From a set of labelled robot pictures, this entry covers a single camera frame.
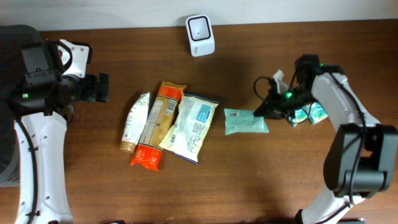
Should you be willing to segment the teal Kleenex tissue pack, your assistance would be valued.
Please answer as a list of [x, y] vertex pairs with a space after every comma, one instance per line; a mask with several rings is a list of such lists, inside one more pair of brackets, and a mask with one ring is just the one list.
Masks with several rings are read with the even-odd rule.
[[293, 126], [296, 127], [300, 123], [306, 121], [308, 119], [308, 112], [306, 109], [299, 109], [295, 110], [290, 114], [290, 116], [287, 118], [288, 122]]

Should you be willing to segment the teal wet wipes pack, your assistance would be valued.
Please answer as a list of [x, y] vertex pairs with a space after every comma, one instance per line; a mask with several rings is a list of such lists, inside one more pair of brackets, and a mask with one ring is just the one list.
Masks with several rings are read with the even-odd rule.
[[234, 133], [268, 133], [263, 117], [254, 116], [253, 110], [224, 109], [225, 135]]

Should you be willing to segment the white bamboo print tube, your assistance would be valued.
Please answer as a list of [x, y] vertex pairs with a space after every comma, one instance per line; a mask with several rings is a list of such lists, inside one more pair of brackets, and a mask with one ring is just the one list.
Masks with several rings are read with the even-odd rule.
[[142, 94], [132, 105], [127, 115], [120, 150], [134, 153], [139, 143], [149, 114], [150, 92]]

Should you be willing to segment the orange spaghetti package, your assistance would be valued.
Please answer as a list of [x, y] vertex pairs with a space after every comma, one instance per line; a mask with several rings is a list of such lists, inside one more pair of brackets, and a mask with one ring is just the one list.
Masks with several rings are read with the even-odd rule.
[[161, 83], [130, 165], [159, 170], [163, 153], [160, 143], [172, 125], [185, 88], [182, 84]]

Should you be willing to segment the white yellow wipes bag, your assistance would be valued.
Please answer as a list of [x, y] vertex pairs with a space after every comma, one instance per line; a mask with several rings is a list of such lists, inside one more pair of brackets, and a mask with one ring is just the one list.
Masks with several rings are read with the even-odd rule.
[[186, 94], [178, 106], [178, 116], [159, 146], [194, 164], [211, 126], [219, 103]]

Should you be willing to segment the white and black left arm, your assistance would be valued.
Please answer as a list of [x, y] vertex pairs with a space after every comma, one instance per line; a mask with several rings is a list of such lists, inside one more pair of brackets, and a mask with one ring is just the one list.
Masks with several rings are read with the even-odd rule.
[[72, 223], [63, 147], [77, 101], [109, 100], [109, 76], [86, 73], [87, 43], [41, 41], [22, 47], [26, 72], [6, 100], [16, 117], [20, 196], [16, 223]]

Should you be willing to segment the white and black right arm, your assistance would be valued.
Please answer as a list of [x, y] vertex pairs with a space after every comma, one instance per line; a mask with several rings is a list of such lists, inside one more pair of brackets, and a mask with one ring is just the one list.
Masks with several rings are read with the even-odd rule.
[[295, 110], [321, 104], [336, 135], [323, 165], [324, 187], [297, 212], [295, 223], [338, 223], [355, 205], [387, 190], [397, 156], [397, 129], [381, 124], [361, 104], [339, 65], [304, 54], [295, 63], [293, 84], [277, 72], [255, 117], [287, 119]]

